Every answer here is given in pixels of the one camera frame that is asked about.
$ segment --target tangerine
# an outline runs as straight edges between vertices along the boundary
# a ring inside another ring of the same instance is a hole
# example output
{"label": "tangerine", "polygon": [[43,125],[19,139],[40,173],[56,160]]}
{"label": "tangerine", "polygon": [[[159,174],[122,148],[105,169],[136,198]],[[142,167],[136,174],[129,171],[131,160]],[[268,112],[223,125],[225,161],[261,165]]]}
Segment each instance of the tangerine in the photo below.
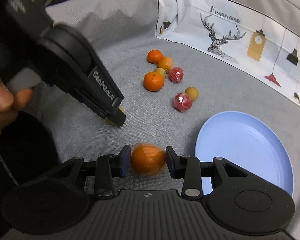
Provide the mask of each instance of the tangerine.
{"label": "tangerine", "polygon": [[157,64],[158,61],[163,57],[163,54],[160,50],[153,49],[149,51],[147,60],[152,64]]}
{"label": "tangerine", "polygon": [[173,67],[173,60],[170,57],[162,57],[158,61],[158,67],[163,68],[166,73],[170,72],[170,69]]}
{"label": "tangerine", "polygon": [[164,77],[158,72],[149,72],[143,78],[143,85],[149,91],[157,92],[163,88]]}
{"label": "tangerine", "polygon": [[156,145],[138,144],[131,154],[131,166],[138,175],[154,176],[163,169],[165,163],[164,151]]}

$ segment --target screw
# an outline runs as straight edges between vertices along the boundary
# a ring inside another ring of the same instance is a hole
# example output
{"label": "screw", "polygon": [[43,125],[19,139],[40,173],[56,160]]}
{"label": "screw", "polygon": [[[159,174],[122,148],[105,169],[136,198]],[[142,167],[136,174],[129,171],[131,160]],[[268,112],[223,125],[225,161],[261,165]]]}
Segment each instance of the screw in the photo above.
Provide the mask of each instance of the screw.
{"label": "screw", "polygon": [[195,189],[195,188],[188,188],[185,190],[185,194],[188,196],[188,197],[197,197],[200,195],[200,191]]}
{"label": "screw", "polygon": [[100,197],[109,197],[112,194],[112,190],[108,188],[101,188],[98,189],[96,193]]}

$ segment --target red plastic-wrapped ball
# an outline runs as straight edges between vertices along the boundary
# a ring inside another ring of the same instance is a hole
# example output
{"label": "red plastic-wrapped ball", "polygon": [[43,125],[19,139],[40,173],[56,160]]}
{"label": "red plastic-wrapped ball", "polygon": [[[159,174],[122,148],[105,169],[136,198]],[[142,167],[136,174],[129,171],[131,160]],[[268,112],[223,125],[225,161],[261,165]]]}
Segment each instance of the red plastic-wrapped ball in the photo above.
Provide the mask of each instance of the red plastic-wrapped ball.
{"label": "red plastic-wrapped ball", "polygon": [[173,83],[178,83],[183,79],[183,70],[181,67],[173,67],[170,69],[170,74],[169,74],[170,80]]}
{"label": "red plastic-wrapped ball", "polygon": [[177,94],[173,100],[173,107],[183,112],[190,109],[192,100],[186,93]]}

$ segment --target fingernail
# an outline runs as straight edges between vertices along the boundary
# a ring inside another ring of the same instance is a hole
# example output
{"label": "fingernail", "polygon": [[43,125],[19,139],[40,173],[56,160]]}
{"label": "fingernail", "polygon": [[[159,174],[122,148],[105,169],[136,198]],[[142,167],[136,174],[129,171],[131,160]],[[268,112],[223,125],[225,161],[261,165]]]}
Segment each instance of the fingernail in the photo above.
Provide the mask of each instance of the fingernail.
{"label": "fingernail", "polygon": [[9,90],[3,86],[0,85],[0,106],[2,108],[7,108],[11,106],[13,103],[13,95],[9,92]]}

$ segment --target white printed fabric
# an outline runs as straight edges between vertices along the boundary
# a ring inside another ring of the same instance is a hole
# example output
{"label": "white printed fabric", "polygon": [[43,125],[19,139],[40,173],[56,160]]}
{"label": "white printed fabric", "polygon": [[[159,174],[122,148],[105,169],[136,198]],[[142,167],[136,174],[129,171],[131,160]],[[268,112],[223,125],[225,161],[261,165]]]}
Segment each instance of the white printed fabric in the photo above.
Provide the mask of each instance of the white printed fabric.
{"label": "white printed fabric", "polygon": [[230,0],[159,3],[157,38],[186,44],[222,60],[300,106],[300,37],[295,33]]}

